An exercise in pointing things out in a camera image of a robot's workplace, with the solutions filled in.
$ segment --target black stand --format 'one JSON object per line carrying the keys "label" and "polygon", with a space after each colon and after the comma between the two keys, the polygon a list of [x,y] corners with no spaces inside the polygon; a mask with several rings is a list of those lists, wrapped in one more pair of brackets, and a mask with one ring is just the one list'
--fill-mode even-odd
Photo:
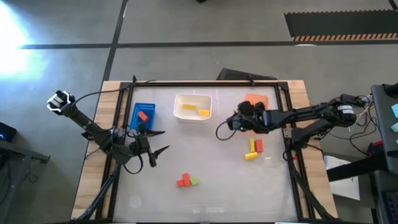
{"label": "black stand", "polygon": [[361,159],[347,165],[328,169],[329,182],[348,179],[363,174],[370,174],[376,170],[388,170],[384,153]]}
{"label": "black stand", "polygon": [[18,171],[16,171],[16,175],[10,180],[10,189],[8,190],[8,194],[2,204],[2,208],[4,208],[4,210],[2,210],[0,214],[0,223],[5,223],[14,195],[24,181],[26,172],[32,160],[37,159],[44,164],[49,162],[50,156],[45,156],[41,153],[24,149],[23,147],[6,141],[0,141],[0,154],[8,157],[7,159],[10,159],[10,157],[21,159],[21,164],[18,167]]}

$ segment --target orange pad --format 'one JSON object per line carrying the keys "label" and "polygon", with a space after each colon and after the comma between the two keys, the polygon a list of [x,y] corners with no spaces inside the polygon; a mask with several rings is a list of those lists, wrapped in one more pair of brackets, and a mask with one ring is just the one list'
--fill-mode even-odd
{"label": "orange pad", "polygon": [[263,152],[261,140],[256,140],[256,152]]}
{"label": "orange pad", "polygon": [[252,105],[255,105],[256,103],[261,102],[264,104],[264,107],[266,108],[266,110],[268,109],[268,96],[247,93],[244,96],[244,101],[249,101],[250,104],[252,104]]}
{"label": "orange pad", "polygon": [[184,181],[184,186],[186,187],[191,186],[191,180],[189,179],[189,174],[187,173],[182,174],[182,180]]}
{"label": "orange pad", "polygon": [[178,180],[177,187],[183,187],[183,186],[184,186],[184,180]]}
{"label": "orange pad", "polygon": [[138,117],[141,118],[141,120],[143,122],[147,122],[148,121],[148,116],[146,114],[144,114],[144,112],[142,112],[142,111],[138,112]]}

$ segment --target floor mat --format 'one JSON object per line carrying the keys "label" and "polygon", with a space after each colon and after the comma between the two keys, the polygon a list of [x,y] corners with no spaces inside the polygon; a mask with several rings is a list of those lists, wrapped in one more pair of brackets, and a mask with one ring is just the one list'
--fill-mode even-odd
{"label": "floor mat", "polygon": [[293,41],[398,39],[398,12],[286,12]]}

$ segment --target green block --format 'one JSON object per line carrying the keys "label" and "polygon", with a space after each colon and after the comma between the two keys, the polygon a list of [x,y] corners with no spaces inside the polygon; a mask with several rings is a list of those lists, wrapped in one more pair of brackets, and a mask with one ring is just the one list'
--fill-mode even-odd
{"label": "green block", "polygon": [[196,177],[190,177],[189,180],[191,180],[191,184],[194,186],[199,183],[199,181]]}
{"label": "green block", "polygon": [[396,123],[393,126],[391,126],[391,129],[398,133],[398,123]]}

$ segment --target red block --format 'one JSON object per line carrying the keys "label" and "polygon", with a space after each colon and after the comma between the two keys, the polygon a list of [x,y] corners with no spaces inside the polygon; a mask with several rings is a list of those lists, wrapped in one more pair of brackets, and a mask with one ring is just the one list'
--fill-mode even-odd
{"label": "red block", "polygon": [[142,111],[138,112],[138,117],[141,118],[141,120],[143,122],[147,122],[148,121],[148,116],[146,114],[144,114],[144,112],[142,112]]}
{"label": "red block", "polygon": [[191,180],[189,179],[189,174],[187,173],[182,174],[182,180],[184,181],[184,186],[186,187],[191,186]]}
{"label": "red block", "polygon": [[177,187],[183,187],[183,186],[184,186],[184,180],[178,180]]}
{"label": "red block", "polygon": [[256,140],[256,152],[263,152],[261,140]]}

